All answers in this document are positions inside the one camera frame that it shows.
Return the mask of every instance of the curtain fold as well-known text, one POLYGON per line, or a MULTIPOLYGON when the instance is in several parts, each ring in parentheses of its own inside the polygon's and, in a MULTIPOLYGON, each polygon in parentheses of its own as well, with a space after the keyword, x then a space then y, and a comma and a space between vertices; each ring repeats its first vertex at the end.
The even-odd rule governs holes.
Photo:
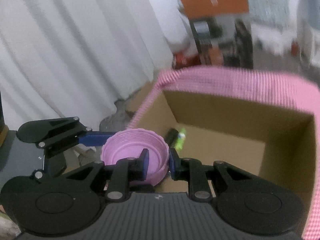
POLYGON ((170 66, 148 0, 135 1, 0 0, 0 91, 10 129, 78 116, 98 130, 117 99, 170 66))

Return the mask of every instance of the metal pin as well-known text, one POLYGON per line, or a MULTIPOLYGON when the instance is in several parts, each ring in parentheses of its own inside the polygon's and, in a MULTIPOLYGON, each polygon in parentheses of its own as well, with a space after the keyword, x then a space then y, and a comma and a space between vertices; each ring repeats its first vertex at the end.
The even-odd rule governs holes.
POLYGON ((195 197, 200 198, 200 199, 206 199, 206 198, 210 197, 210 193, 206 192, 206 191, 197 191, 195 193, 195 197))
POLYGON ((120 199, 122 196, 123 194, 119 191, 111 191, 107 194, 107 197, 110 199, 120 199))
POLYGON ((39 147, 43 148, 45 146, 45 143, 44 142, 39 142, 39 147))
POLYGON ((41 171, 37 171, 37 172, 35 173, 35 177, 36 177, 37 179, 41 179, 41 178, 42 178, 42 172, 41 172, 41 171))

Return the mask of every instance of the pink gingham fabric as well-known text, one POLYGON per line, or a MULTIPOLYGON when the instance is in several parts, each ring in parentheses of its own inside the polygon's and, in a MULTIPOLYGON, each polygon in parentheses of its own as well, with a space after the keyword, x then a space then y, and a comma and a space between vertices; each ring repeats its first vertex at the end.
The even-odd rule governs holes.
POLYGON ((316 122, 316 181, 303 238, 320 239, 320 92, 318 87, 298 76, 226 67, 198 66, 178 71, 166 70, 158 80, 128 128, 135 128, 142 115, 162 90, 178 90, 239 98, 281 106, 313 114, 316 122))

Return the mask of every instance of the pink lid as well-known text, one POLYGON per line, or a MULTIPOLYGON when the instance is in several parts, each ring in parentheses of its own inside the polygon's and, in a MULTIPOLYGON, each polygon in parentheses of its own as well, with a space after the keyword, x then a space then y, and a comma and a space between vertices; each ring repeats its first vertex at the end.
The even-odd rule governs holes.
POLYGON ((117 132, 102 147, 101 160, 105 165, 112 165, 120 159, 138 158, 144 148, 149 150, 149 168, 146 180, 139 184, 155 186, 167 174, 169 147, 153 131, 138 128, 117 132))

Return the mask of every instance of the lime green marker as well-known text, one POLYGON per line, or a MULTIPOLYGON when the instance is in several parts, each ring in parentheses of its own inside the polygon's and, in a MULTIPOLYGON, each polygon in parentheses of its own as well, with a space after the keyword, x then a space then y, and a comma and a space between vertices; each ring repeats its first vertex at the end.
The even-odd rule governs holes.
POLYGON ((174 148, 176 149, 177 153, 179 153, 182 150, 185 140, 186 140, 186 129, 182 128, 178 134, 176 143, 174 145, 174 148))

